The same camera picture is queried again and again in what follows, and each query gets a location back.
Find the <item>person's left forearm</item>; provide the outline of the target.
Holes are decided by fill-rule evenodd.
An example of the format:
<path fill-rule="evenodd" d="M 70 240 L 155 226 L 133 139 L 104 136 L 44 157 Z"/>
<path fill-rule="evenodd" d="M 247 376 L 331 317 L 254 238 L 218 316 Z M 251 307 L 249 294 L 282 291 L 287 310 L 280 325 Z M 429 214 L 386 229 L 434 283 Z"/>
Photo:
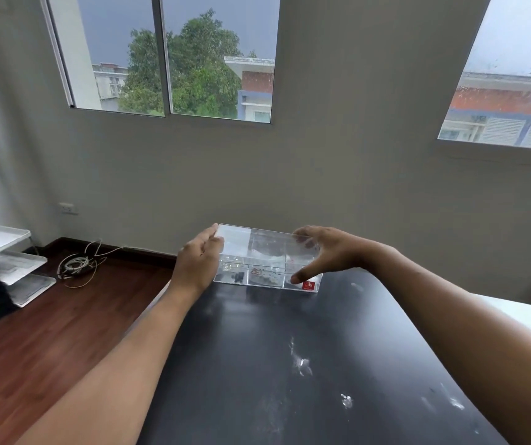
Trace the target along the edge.
<path fill-rule="evenodd" d="M 16 445 L 136 445 L 175 337 L 204 291 L 170 282 L 119 344 Z"/>

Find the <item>person's right hand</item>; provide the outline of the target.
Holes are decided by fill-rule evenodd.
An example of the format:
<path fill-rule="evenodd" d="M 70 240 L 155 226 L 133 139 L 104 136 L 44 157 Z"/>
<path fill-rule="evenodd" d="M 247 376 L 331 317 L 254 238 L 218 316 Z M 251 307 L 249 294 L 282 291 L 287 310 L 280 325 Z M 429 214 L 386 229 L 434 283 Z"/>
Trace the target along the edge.
<path fill-rule="evenodd" d="M 367 269 L 383 244 L 364 239 L 333 227 L 307 225 L 293 232 L 299 242 L 318 245 L 319 254 L 314 261 L 325 261 L 328 272 L 351 268 Z"/>

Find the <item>small glass window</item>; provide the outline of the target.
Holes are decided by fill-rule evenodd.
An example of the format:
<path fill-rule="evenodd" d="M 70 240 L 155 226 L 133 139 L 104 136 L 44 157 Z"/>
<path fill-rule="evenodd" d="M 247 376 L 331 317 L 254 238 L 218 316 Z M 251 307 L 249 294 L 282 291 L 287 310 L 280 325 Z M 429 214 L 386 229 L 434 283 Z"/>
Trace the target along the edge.
<path fill-rule="evenodd" d="M 438 139 L 531 149 L 531 0 L 490 0 Z"/>

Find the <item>person's right forearm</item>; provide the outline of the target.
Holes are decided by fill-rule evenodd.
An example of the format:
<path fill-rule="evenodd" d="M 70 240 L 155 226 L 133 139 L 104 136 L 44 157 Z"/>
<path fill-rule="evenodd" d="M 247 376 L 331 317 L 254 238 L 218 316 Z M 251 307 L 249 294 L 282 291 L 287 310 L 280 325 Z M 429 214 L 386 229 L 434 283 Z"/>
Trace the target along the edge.
<path fill-rule="evenodd" d="M 510 445 L 531 445 L 531 329 L 374 242 L 365 263 L 465 396 Z"/>

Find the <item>large sliding glass window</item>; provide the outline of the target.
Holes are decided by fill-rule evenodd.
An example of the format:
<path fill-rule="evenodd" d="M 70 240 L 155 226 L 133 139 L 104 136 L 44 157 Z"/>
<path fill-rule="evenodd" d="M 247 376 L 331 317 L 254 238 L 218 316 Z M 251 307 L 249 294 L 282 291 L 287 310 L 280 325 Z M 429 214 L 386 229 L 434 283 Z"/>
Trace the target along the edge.
<path fill-rule="evenodd" d="M 40 0 L 70 108 L 271 123 L 281 0 Z"/>

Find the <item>person's left hand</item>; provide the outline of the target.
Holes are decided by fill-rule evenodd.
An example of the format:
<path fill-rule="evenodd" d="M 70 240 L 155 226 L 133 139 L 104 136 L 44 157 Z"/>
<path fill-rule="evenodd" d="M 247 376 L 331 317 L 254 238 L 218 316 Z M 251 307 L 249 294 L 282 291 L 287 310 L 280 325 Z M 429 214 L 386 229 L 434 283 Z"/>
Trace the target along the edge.
<path fill-rule="evenodd" d="M 217 232 L 208 243 L 187 242 L 178 253 L 169 290 L 195 303 L 216 275 L 224 244 Z"/>

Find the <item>white tiered tray rack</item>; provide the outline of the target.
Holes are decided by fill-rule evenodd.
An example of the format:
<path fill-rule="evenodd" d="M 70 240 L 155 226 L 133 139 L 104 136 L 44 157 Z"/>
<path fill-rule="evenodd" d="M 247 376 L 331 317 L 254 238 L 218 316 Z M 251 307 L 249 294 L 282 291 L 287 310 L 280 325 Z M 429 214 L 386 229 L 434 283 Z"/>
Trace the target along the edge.
<path fill-rule="evenodd" d="M 18 308 L 27 306 L 56 283 L 53 277 L 35 274 L 47 263 L 46 257 L 11 250 L 27 240 L 32 240 L 29 230 L 0 225 L 0 281 Z"/>

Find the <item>clear plastic compartment box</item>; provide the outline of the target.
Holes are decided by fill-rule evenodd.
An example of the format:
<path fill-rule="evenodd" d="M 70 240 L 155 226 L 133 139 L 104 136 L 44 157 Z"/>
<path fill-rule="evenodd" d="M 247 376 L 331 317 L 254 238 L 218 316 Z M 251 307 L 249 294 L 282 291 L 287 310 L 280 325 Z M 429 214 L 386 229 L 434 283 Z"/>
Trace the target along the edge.
<path fill-rule="evenodd" d="M 291 233 L 228 224 L 219 224 L 217 236 L 222 237 L 225 244 L 220 253 L 214 282 L 231 284 L 225 279 L 226 272 L 245 271 L 245 283 L 232 285 L 309 293 L 319 291 L 322 274 L 302 284 L 293 285 L 290 282 L 292 275 L 317 258 L 318 245 L 308 246 L 306 242 L 299 242 Z M 249 272 L 254 267 L 272 269 L 284 276 L 273 281 L 252 279 Z"/>

